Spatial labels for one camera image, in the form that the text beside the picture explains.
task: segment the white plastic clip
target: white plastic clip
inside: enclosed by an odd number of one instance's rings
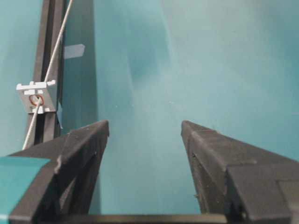
[[[38,99],[42,104],[38,113],[55,112],[57,107],[57,85],[56,81],[30,82],[29,85],[17,84],[16,87],[27,113],[34,113]]]

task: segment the white tape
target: white tape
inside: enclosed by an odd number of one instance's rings
[[[85,45],[76,44],[64,47],[64,59],[82,57],[85,51]]]
[[[61,106],[60,102],[58,102],[58,110],[57,110],[56,114],[57,114],[58,122],[60,124],[60,128],[63,129],[63,127],[62,127],[62,106]]]

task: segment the teal wall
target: teal wall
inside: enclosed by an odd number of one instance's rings
[[[0,156],[24,142],[27,114],[15,88],[32,79],[41,10],[41,0],[0,0]]]

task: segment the teal surface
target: teal surface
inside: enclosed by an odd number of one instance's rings
[[[47,162],[47,159],[0,157],[0,224],[8,224],[9,214]]]
[[[91,213],[197,213],[184,119],[299,159],[299,2],[75,1],[65,132],[108,119]]]
[[[27,114],[15,90],[32,80],[41,0],[0,0],[0,156],[22,149]]]

